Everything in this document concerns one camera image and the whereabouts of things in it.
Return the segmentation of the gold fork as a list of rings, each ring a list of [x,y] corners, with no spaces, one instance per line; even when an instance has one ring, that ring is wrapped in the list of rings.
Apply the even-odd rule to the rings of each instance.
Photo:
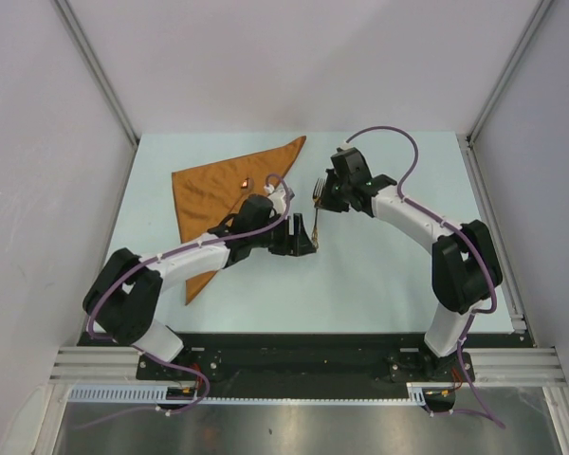
[[[318,178],[315,183],[314,189],[312,191],[312,199],[314,203],[314,222],[311,234],[311,241],[316,249],[319,249],[319,227],[318,227],[319,210],[320,210],[321,196],[324,190],[324,186],[325,186],[325,180],[323,178]]]

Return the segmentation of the copper spoon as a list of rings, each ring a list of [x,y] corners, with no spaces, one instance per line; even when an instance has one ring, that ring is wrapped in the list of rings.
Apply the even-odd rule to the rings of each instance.
[[[254,188],[254,180],[252,177],[247,176],[239,185],[237,196],[233,201],[229,202],[229,195],[219,196],[220,205],[222,208],[222,217],[218,222],[218,226],[224,225],[228,222],[229,218],[236,212],[238,206],[243,200],[251,193]]]

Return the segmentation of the orange cloth napkin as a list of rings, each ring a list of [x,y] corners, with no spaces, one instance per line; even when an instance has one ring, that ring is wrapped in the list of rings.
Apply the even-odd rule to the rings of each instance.
[[[264,191],[263,186],[269,174],[286,176],[305,142],[306,137],[299,136],[274,149],[214,159],[208,164],[172,173],[174,211],[180,241],[189,242],[216,226],[222,217],[218,197],[229,195],[229,202],[233,201],[240,183],[247,176],[254,180],[250,194]]]

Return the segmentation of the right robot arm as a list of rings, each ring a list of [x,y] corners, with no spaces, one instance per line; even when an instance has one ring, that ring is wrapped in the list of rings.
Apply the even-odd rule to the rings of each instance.
[[[438,305],[424,336],[429,349],[418,357],[419,371],[440,380],[452,369],[451,354],[466,340],[469,324],[486,300],[497,308],[495,289],[503,273],[490,231],[474,220],[456,224],[400,194],[390,176],[373,176],[358,149],[339,148],[316,207],[333,212],[353,209],[385,222],[431,255],[431,288]]]

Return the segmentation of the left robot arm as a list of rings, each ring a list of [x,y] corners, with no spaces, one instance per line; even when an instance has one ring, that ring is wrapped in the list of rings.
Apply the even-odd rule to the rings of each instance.
[[[99,325],[118,345],[157,358],[158,368],[168,377],[184,376],[191,357],[183,350],[184,341],[156,319],[160,295],[199,275],[233,266],[254,248],[277,256],[316,253],[303,216],[288,215],[287,203],[284,191],[252,194],[237,212],[174,250],[146,257],[128,248],[112,253],[83,299],[90,324]]]

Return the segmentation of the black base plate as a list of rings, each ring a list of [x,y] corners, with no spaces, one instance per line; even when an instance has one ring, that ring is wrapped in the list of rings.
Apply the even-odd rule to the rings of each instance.
[[[403,398],[407,384],[450,390],[474,378],[470,355],[431,354],[419,334],[192,334],[174,362],[223,399]]]

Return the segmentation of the aluminium frame rail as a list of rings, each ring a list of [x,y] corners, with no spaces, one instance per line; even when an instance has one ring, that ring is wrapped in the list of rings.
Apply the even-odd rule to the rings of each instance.
[[[565,374],[554,348],[466,349],[475,382],[484,387],[562,387]]]

